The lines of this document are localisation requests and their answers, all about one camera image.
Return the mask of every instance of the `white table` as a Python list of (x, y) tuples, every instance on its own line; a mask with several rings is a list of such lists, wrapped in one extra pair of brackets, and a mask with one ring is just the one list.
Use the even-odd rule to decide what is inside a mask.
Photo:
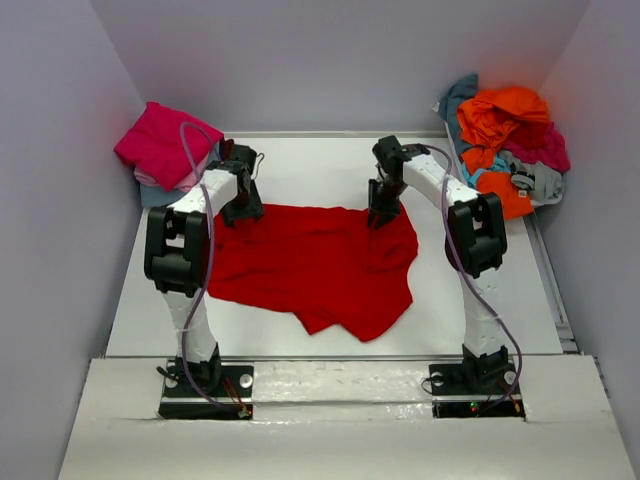
[[(367, 180), (376, 175), (371, 153), (376, 139), (263, 136), (237, 141), (266, 154), (257, 181), (264, 203), (365, 209)], [(446, 138), (400, 141), (433, 143), (449, 150)], [(462, 291), (444, 256), (440, 212), (412, 190), (403, 194), (402, 202), (420, 244), (409, 272), (414, 303), (383, 336), (364, 344), (339, 326), (309, 336), (291, 314), (207, 295), (207, 310), (222, 355), (263, 359), (459, 355), (464, 338)], [(109, 357), (169, 357), (176, 352), (167, 306), (153, 283), (144, 277), (145, 228), (143, 214), (106, 352)], [(507, 235), (497, 310), (525, 354), (562, 353), (555, 328), (557, 314), (545, 293), (524, 222), (507, 222)]]
[(252, 422), (157, 418), (162, 359), (94, 360), (61, 480), (631, 480), (590, 357), (525, 357), (527, 421), (434, 420), (428, 362), (258, 362)]

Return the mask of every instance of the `wire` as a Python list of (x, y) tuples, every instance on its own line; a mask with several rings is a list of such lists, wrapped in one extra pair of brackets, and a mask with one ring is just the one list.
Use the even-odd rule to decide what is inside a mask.
[(233, 386), (233, 383), (231, 383), (231, 380), (229, 380), (229, 377), (227, 377), (227, 384), (229, 385), (229, 388), (231, 389), (233, 394), (236, 396), (236, 398), (238, 399), (238, 402), (240, 402), (240, 406), (242, 407), (241, 408), (241, 412), (238, 413), (238, 415), (240, 417), (247, 417), (247, 416), (251, 415), (249, 413), (249, 409), (247, 408), (247, 405), (242, 401), (242, 397), (240, 396), (240, 394), (236, 390), (236, 387)]
[(262, 160), (264, 160), (264, 153), (260, 152), (257, 158), (258, 158), (258, 163), (256, 164), (256, 174), (253, 176), (251, 180), (255, 180), (258, 178), (258, 174), (260, 173), (260, 164), (262, 163)]
[(420, 384), (420, 387), (422, 388), (422, 390), (424, 390), (425, 392), (427, 392), (429, 395), (433, 396), (433, 392), (431, 392), (430, 390), (427, 390), (427, 387), (424, 386), (425, 383), (427, 382), (431, 382), (432, 377), (429, 378), (425, 378), (422, 383)]
[[(504, 384), (504, 382), (502, 380), (498, 380), (498, 385), (505, 392), (509, 391), (509, 389), (507, 388), (507, 386)], [(518, 402), (515, 401), (515, 399), (513, 398), (513, 396), (511, 394), (509, 394), (509, 398), (511, 399), (511, 403), (513, 403), (513, 408), (516, 409), (516, 412), (520, 413), (520, 405), (518, 405)]]
[(440, 210), (442, 212), (442, 223), (444, 224), (444, 230), (447, 235), (447, 243), (449, 244), (450, 250), (453, 253), (453, 259), (455, 261), (456, 267), (458, 268), (458, 272), (460, 272), (460, 276), (464, 280), (464, 283), (467, 285), (467, 287), (469, 287), (469, 290), (471, 291), (473, 296), (476, 297), (476, 299), (489, 312), (489, 314), (495, 318), (496, 322), (498, 323), (498, 325), (500, 326), (504, 334), (507, 336), (507, 338), (509, 338), (509, 340), (511, 340), (511, 343), (513, 343), (513, 346), (516, 349), (516, 356), (518, 358), (518, 367), (516, 369), (516, 376), (513, 379), (511, 386), (504, 393), (504, 395), (502, 395), (502, 397), (500, 397), (498, 400), (494, 401), (491, 405), (487, 407), (486, 410), (490, 410), (496, 405), (498, 405), (499, 403), (502, 403), (503, 401), (505, 401), (507, 398), (510, 398), (511, 394), (515, 391), (516, 387), (518, 386), (518, 382), (520, 381), (520, 374), (522, 373), (522, 350), (520, 350), (520, 345), (518, 345), (518, 342), (516, 342), (516, 339), (513, 337), (513, 335), (505, 325), (504, 321), (500, 318), (500, 315), (498, 315), (498, 312), (489, 304), (489, 302), (487, 302), (484, 298), (482, 298), (482, 295), (480, 295), (480, 292), (476, 290), (475, 286), (471, 282), (471, 278), (469, 277), (469, 274), (465, 271), (462, 265), (462, 259), (460, 258), (460, 254), (458, 253), (458, 250), (456, 249), (455, 244), (453, 242), (453, 236), (451, 235), (449, 222), (447, 222), (448, 209), (446, 208), (447, 186), (449, 184), (449, 177), (451, 177), (451, 172), (453, 171), (453, 160), (451, 159), (451, 156), (446, 151), (444, 151), (439, 147), (436, 147), (434, 145), (427, 145), (427, 144), (423, 144), (423, 146), (444, 155), (444, 157), (447, 159), (447, 171), (442, 181), (442, 195), (440, 198)]
[(231, 399), (231, 401), (235, 404), (236, 403), (236, 398), (233, 396), (233, 393), (231, 393), (231, 390), (229, 390), (229, 387), (227, 386), (227, 382), (223, 381), (222, 382), (222, 387), (224, 388), (224, 391), (227, 392), (227, 397), (229, 397)]
[(191, 149), (189, 148), (189, 144), (187, 143), (187, 138), (186, 138), (186, 135), (185, 135), (186, 127), (192, 127), (192, 128), (195, 128), (196, 130), (198, 130), (209, 141), (209, 143), (211, 144), (211, 150), (216, 154), (217, 161), (220, 162), (220, 163), (223, 163), (222, 159), (220, 158), (220, 154), (217, 152), (217, 150), (215, 148), (215, 144), (213, 143), (213, 140), (211, 140), (211, 137), (209, 137), (207, 132), (205, 132), (200, 126), (198, 126), (198, 125), (196, 125), (195, 123), (192, 123), (192, 122), (182, 122), (180, 124), (180, 140), (182, 141), (182, 148), (184, 148), (184, 151), (187, 154), (187, 159), (189, 160), (189, 164), (191, 165), (191, 169), (193, 170), (193, 173), (195, 174), (196, 178), (198, 179), (198, 182), (200, 184), (200, 188), (202, 189), (202, 194), (204, 195), (204, 201), (205, 201), (205, 205), (206, 205), (207, 226), (209, 228), (209, 237), (210, 237), (209, 256), (208, 256), (208, 260), (207, 260), (207, 271), (206, 271), (205, 279), (204, 279), (205, 287), (200, 289), (200, 291), (198, 292), (198, 295), (196, 296), (196, 298), (194, 299), (193, 303), (191, 304), (191, 310), (189, 311), (189, 314), (187, 315), (187, 319), (184, 322), (182, 336), (180, 337), (180, 348), (182, 349), (182, 367), (184, 369), (184, 373), (185, 373), (185, 375), (187, 377), (187, 380), (189, 381), (189, 384), (191, 385), (191, 388), (193, 388), (193, 390), (198, 395), (200, 395), (202, 398), (204, 398), (211, 405), (213, 405), (213, 406), (215, 406), (217, 408), (220, 408), (221, 410), (234, 411), (232, 409), (229, 409), (226, 405), (214, 400), (212, 397), (207, 395), (207, 393), (204, 390), (202, 390), (202, 388), (200, 388), (200, 386), (193, 379), (193, 375), (191, 375), (191, 370), (189, 370), (189, 362), (187, 361), (187, 355), (186, 355), (186, 352), (187, 352), (187, 333), (188, 333), (188, 330), (189, 330), (189, 325), (191, 325), (193, 317), (194, 317), (194, 315), (196, 313), (196, 309), (200, 305), (200, 302), (202, 301), (202, 297), (204, 297), (204, 292), (205, 292), (205, 289), (206, 289), (206, 285), (209, 285), (209, 280), (211, 278), (211, 270), (213, 269), (213, 255), (214, 255), (214, 250), (215, 250), (215, 240), (214, 240), (214, 231), (213, 231), (213, 207), (211, 206), (211, 199), (209, 198), (209, 192), (207, 191), (207, 187), (202, 182), (202, 175), (203, 175), (204, 172), (201, 173), (198, 170), (198, 168), (196, 166), (196, 162), (193, 159), (193, 154), (191, 153)]

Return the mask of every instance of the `pile of clothes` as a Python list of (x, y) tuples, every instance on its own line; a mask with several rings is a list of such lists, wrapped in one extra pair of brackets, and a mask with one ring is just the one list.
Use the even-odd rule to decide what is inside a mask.
[(505, 219), (562, 199), (562, 174), (571, 168), (549, 108), (523, 87), (479, 90), (478, 75), (457, 81), (440, 100), (462, 174), (482, 193), (496, 193)]
[(230, 148), (223, 134), (205, 122), (148, 102), (144, 113), (114, 148), (122, 163), (133, 167), (143, 207), (169, 205), (184, 197), (197, 183), (180, 139), (182, 122), (203, 129), (215, 146), (216, 151), (209, 155), (212, 151), (209, 139), (195, 128), (185, 129), (185, 138), (201, 173), (216, 159), (214, 153), (221, 156)]

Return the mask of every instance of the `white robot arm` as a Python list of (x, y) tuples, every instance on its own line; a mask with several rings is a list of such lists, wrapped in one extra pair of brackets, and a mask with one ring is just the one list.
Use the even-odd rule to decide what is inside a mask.
[(472, 291), (495, 304), (497, 269), (507, 249), (500, 199), (494, 194), (481, 194), (448, 176), (423, 145), (403, 146), (391, 136), (380, 139), (373, 153), (378, 160), (379, 176), (369, 181), (370, 226), (378, 228), (392, 221), (400, 213), (400, 195), (407, 186), (413, 187), (446, 213), (443, 218), (464, 269), (459, 271), (452, 247), (445, 242), (445, 252), (452, 267), (458, 270), (462, 285), (466, 331), (462, 363), (438, 366), (438, 373), (444, 372), (447, 381), (434, 384), (434, 394), (446, 395), (451, 391), (454, 392), (451, 394), (486, 394), (498, 380), (509, 378), (505, 374), (514, 371), (500, 325)]
[[(262, 202), (255, 182), (251, 180), (255, 162), (255, 151), (234, 145), (229, 158), (204, 172), (200, 184), (206, 187), (212, 216), (222, 212), (227, 225), (246, 218), (257, 221), (263, 216)], [(144, 269), (147, 278), (162, 292), (178, 335), (178, 354), (173, 369), (169, 373), (163, 371), (163, 374), (184, 381), (184, 359), (197, 384), (211, 392), (219, 384), (222, 366), (204, 301), (198, 303), (190, 324), (186, 325), (194, 299), (207, 287), (211, 225), (200, 184), (177, 202), (149, 211)]]

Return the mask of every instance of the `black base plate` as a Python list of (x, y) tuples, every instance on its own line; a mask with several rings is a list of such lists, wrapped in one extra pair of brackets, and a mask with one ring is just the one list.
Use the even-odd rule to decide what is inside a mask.
[[(170, 375), (175, 372), (174, 364), (174, 360), (167, 362), (167, 372)], [(222, 365), (220, 384), (207, 393), (222, 404), (223, 408), (202, 398), (191, 388), (189, 383), (178, 383), (173, 387), (168, 387), (165, 381), (158, 414), (165, 419), (180, 420), (251, 420), (253, 418), (251, 403), (253, 383), (246, 388), (240, 385), (240, 378), (245, 374), (253, 378), (253, 365)], [(239, 415), (241, 409), (238, 403), (229, 398), (223, 386), (226, 379), (229, 379), (238, 396), (246, 405), (249, 415)]]
[(477, 402), (433, 402), (433, 418), (519, 417), (525, 418), (522, 400), (502, 402), (493, 408), (482, 408)]
[[(515, 366), (510, 363), (506, 367), (507, 375), (515, 375)], [(442, 383), (430, 382), (431, 393), (434, 397), (447, 397), (447, 396), (471, 396), (471, 395), (493, 395), (496, 399), (501, 397), (504, 393), (503, 388), (496, 380), (494, 383), (472, 385), (463, 381), (461, 363), (438, 363), (429, 365), (429, 377), (437, 378), (442, 376)], [(504, 377), (499, 379), (503, 385), (509, 386), (510, 383)], [(516, 385), (512, 395), (520, 394), (520, 386)]]

